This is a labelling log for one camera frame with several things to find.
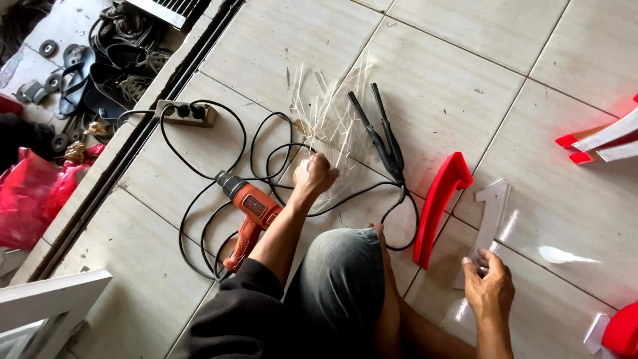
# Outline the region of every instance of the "jeans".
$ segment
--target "jeans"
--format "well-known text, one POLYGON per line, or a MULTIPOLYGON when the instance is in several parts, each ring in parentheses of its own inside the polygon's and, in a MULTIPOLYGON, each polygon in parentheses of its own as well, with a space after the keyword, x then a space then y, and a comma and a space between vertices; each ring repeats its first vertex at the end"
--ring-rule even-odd
POLYGON ((317 356, 339 351, 372 357, 384 294, 382 250, 373 229, 333 229, 312 242, 284 304, 300 321, 300 332, 309 331, 309 350, 317 356))

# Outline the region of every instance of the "metal grille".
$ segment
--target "metal grille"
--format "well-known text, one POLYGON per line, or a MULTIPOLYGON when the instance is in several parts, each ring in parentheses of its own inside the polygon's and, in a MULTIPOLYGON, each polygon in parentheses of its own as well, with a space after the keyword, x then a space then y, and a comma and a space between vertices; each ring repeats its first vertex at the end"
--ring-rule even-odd
POLYGON ((204 3, 210 0, 128 0, 131 4, 148 11, 178 29, 184 27, 194 16, 201 15, 204 3))

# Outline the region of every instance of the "heat gun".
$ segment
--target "heat gun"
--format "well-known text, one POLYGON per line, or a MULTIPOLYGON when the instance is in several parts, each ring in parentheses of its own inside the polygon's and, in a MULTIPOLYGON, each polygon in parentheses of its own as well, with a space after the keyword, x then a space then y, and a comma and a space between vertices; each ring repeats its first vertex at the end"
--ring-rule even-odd
POLYGON ((233 254, 224 259, 224 266, 236 273, 245 257, 248 257, 262 231, 270 227, 281 212, 281 206, 255 186, 226 171, 219 171, 215 181, 231 201, 246 214, 239 228, 239 239, 233 254))

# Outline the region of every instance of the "heat gun handle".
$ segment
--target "heat gun handle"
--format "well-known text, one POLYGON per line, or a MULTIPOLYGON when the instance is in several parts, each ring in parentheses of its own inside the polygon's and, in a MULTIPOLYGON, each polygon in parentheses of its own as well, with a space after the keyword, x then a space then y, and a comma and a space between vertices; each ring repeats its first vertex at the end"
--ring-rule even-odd
POLYGON ((261 233, 262 227, 260 224, 250 222, 249 217, 246 216, 244 223, 239 229, 239 239, 235 245, 235 251, 229 258, 224 259, 224 267, 233 273, 237 273, 246 257, 253 251, 261 233))

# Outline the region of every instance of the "black power cord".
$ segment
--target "black power cord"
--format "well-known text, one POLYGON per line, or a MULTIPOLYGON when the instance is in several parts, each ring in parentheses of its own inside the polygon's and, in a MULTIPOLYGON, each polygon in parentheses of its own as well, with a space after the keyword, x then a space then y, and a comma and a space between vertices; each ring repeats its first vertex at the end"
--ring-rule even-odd
MULTIPOLYGON (((223 105, 221 103, 215 102, 215 101, 209 101, 209 100, 196 100, 196 101, 193 101, 193 102, 191 102, 189 104, 189 108, 191 109, 192 112, 196 112, 196 111, 200 110, 198 107, 195 107, 195 105, 198 104, 198 103, 206 103, 206 104, 209 104, 209 105, 214 105, 214 106, 217 106, 217 107, 221 107, 222 109, 226 110, 228 113, 230 113, 237 120, 237 123, 239 124, 239 126, 240 126, 240 128, 242 130, 242 134, 244 136, 244 141, 242 143, 241 151, 239 152, 239 155, 235 159, 235 162, 226 170, 226 172, 230 172, 239 163, 239 160, 243 156, 244 150, 246 149, 246 142, 247 142, 248 136, 246 135, 246 129, 244 128, 244 123, 241 121, 241 119, 239 118, 239 116, 235 112, 233 112, 227 106, 225 106, 225 105, 223 105)), ((184 224, 186 223, 186 218, 188 217, 188 213, 190 212, 190 210, 193 207, 193 205, 195 204, 195 202, 197 202, 199 197, 202 194, 204 194, 204 192, 206 192, 209 188, 211 188, 216 183, 216 181, 214 179, 214 176, 208 176, 208 175, 206 175, 204 173, 201 173, 196 168, 194 168, 191 164, 189 164, 188 161, 186 161, 186 159, 184 159, 184 157, 182 157, 182 155, 180 155, 179 152, 177 152, 177 150, 173 147, 173 145, 168 140, 168 137, 166 136, 166 131, 164 130, 164 116, 166 114, 166 111, 168 109, 171 109, 171 108, 177 109, 177 106, 175 106, 175 105, 167 105, 166 107, 164 107, 164 109, 161 112, 161 116, 159 117, 159 122, 160 122, 159 128, 161 130, 162 136, 164 137, 164 140, 166 141, 166 144, 173 151, 173 153, 175 153, 175 155, 182 162, 184 162, 184 164, 186 164, 188 166, 188 168, 190 168, 193 172, 197 173, 199 176, 201 176, 203 178, 206 178, 208 180, 212 180, 212 182, 210 184, 206 185, 195 196, 195 198, 188 205, 188 208, 186 208, 186 212, 184 212, 184 216, 182 217, 182 221, 179 224, 179 233, 178 233, 179 250, 180 250, 180 253, 182 254, 182 258, 184 259, 186 264, 188 264, 188 266, 191 267, 194 271, 196 271, 197 273, 201 274, 202 276, 204 276, 204 277, 206 277, 208 279, 212 279, 212 280, 216 280, 218 282, 221 282, 222 280, 228 278, 231 275, 231 272, 229 272, 226 268, 223 268, 221 271, 219 270, 220 266, 223 267, 221 261, 219 260, 219 257, 221 255, 221 251, 225 247, 226 243, 231 238, 233 238, 233 236, 235 236, 238 233, 238 231, 232 233, 219 246, 219 249, 217 250, 216 255, 214 256, 215 257, 215 263, 214 264, 211 264, 211 262, 209 261, 209 259, 207 257, 206 249, 204 249, 204 240, 205 240, 205 237, 206 237, 206 232, 207 232, 210 224, 214 220, 215 216, 217 216, 217 214, 219 214, 224 208, 228 207, 229 204, 232 204, 232 201, 228 201, 228 202, 222 204, 218 209, 215 210, 215 212, 211 215, 211 217, 206 222, 206 225, 204 226, 204 230, 202 231, 202 235, 201 235, 201 238, 200 238, 200 250, 202 252, 202 257, 204 259, 204 263, 206 264, 208 269, 211 271, 211 273, 212 273, 212 275, 211 275, 211 274, 208 274, 208 273, 200 270, 199 268, 197 268, 190 261, 190 259, 188 259, 188 257, 186 256, 186 252, 184 251, 184 242, 183 241, 184 241, 184 224)), ((290 118, 288 118, 288 116, 286 114, 283 114, 282 112, 273 112, 273 113, 269 114, 268 116, 266 116, 266 118, 257 127, 257 131, 255 132, 255 135, 253 136, 253 140, 251 141, 251 144, 250 144, 249 163, 250 163, 250 171, 252 172, 254 177, 243 178, 246 181, 261 181, 261 182, 264 182, 264 183, 268 184, 268 186, 270 186, 270 188, 272 190, 272 194, 279 201, 279 203, 281 203, 282 206, 286 206, 286 202, 284 202, 284 200, 282 200, 282 198, 277 193, 277 188, 285 188, 285 189, 291 190, 291 189, 294 189, 294 187, 286 186, 286 185, 280 185, 278 183, 274 183, 274 182, 271 181, 271 179, 275 178, 277 175, 279 175, 281 172, 283 172, 283 170, 286 168, 286 164, 288 162, 288 159, 290 158, 290 151, 291 151, 293 146, 305 147, 305 148, 310 149, 313 152, 316 152, 313 148, 311 148, 307 144, 293 142, 293 125, 292 125, 292 121, 290 121, 290 118), (256 141, 257 136, 259 135, 259 131, 262 129, 263 125, 269 119, 271 119, 271 118, 273 118, 275 116, 279 116, 280 118, 285 119, 288 122, 288 126, 290 128, 290 142, 275 148, 274 150, 272 150, 268 154, 268 157, 266 158, 266 176, 261 177, 255 172, 255 167, 253 165, 253 152, 254 152, 254 149, 255 149, 255 141, 256 141), (281 167, 279 168, 279 170, 277 170, 274 174, 270 174, 269 164, 270 164, 271 157, 273 156, 273 154, 275 154, 277 151, 279 151, 279 150, 281 150, 283 148, 288 148, 287 151, 286 151, 286 158, 284 159, 284 161, 283 161, 281 167)), ((392 205, 392 207, 390 207, 383 214, 383 217, 381 218, 381 223, 383 223, 385 221, 385 218, 388 216, 388 214, 390 214, 390 212, 394 208, 396 208, 401 203, 403 203, 403 201, 405 200, 406 197, 411 200, 412 206, 414 207, 414 213, 415 213, 415 216, 416 216, 416 224, 415 224, 414 236, 412 237, 410 242, 407 245, 403 246, 403 247, 395 248, 395 247, 388 246, 388 249, 390 249, 390 250, 396 250, 396 251, 405 250, 410 245, 412 245, 412 243, 414 243, 414 241, 415 241, 415 239, 417 237, 417 231, 418 231, 418 228, 419 228, 419 209, 417 208, 417 203, 414 201, 414 198, 412 197, 412 194, 410 193, 410 191, 406 187, 405 183, 396 183, 396 182, 393 182, 393 181, 379 182, 379 183, 377 183, 377 184, 375 184, 373 186, 370 186, 368 188, 365 188, 363 190, 360 190, 360 191, 358 191, 356 193, 353 193, 353 194, 349 195, 348 197, 346 197, 345 199, 339 201, 338 203, 336 203, 335 205, 331 206, 330 208, 327 208, 325 210, 322 210, 322 211, 319 211, 319 212, 316 212, 316 213, 309 214, 307 217, 316 217, 316 216, 323 215, 324 213, 327 213, 327 212, 333 210, 334 208, 344 204, 345 202, 349 201, 350 199, 353 199, 354 197, 357 197, 358 195, 364 194, 364 193, 366 193, 366 192, 368 192, 368 191, 370 191, 370 190, 372 190, 372 189, 374 189, 376 187, 379 187, 381 185, 392 185, 392 186, 395 186, 395 187, 398 187, 398 188, 401 189, 401 195, 399 196, 399 199, 396 201, 396 203, 394 205, 392 205)))

